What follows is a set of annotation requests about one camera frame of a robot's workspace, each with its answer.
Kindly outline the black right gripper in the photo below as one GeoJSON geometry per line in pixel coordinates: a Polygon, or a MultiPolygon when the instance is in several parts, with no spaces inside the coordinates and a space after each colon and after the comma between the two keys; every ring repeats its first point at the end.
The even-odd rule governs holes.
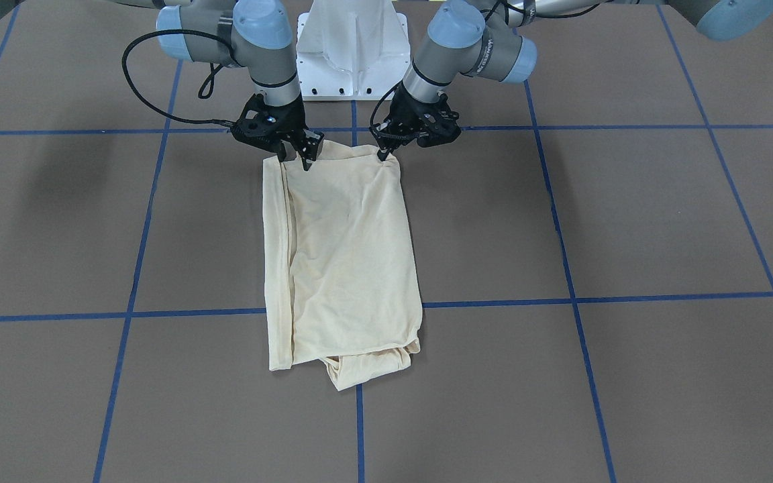
{"type": "Polygon", "coordinates": [[[264,98],[257,93],[246,101],[240,118],[229,129],[234,139],[270,151],[280,162],[299,159],[304,171],[309,171],[325,135],[307,126],[303,96],[282,106],[270,106],[264,98]]]}

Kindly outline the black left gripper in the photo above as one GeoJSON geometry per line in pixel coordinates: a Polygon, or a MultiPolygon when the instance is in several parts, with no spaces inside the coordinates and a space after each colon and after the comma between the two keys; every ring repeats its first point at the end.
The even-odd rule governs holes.
{"type": "Polygon", "coordinates": [[[375,105],[369,116],[368,131],[374,137],[381,162],[401,147],[416,142],[421,148],[444,146],[457,140],[462,133],[458,119],[460,114],[451,110],[448,96],[436,95],[435,102],[418,101],[411,96],[404,83],[396,83],[375,105]],[[387,96],[392,95],[389,114],[381,121],[376,114],[387,96]]]}

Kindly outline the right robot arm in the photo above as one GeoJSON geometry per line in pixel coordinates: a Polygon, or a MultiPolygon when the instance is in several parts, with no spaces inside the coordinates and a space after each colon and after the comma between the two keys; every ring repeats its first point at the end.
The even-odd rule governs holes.
{"type": "Polygon", "coordinates": [[[127,85],[147,103],[133,82],[128,60],[142,42],[157,39],[170,58],[211,67],[199,93],[213,92],[224,68],[245,68],[254,94],[236,120],[204,119],[205,125],[226,127],[243,144],[277,156],[280,162],[300,161],[312,168],[324,135],[307,126],[303,92],[292,46],[288,13],[280,1],[132,1],[131,6],[158,11],[156,27],[132,40],[121,57],[127,85]]]}

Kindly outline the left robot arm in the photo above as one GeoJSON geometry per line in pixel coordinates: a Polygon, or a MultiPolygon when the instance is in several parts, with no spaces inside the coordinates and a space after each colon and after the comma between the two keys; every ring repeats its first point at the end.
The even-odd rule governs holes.
{"type": "Polygon", "coordinates": [[[448,104],[455,77],[520,85],[537,64],[537,46],[515,33],[534,19],[565,19],[596,8],[596,1],[447,1],[439,6],[393,100],[369,131],[384,161],[412,142],[422,148],[449,144],[460,135],[459,113],[448,104]]]}

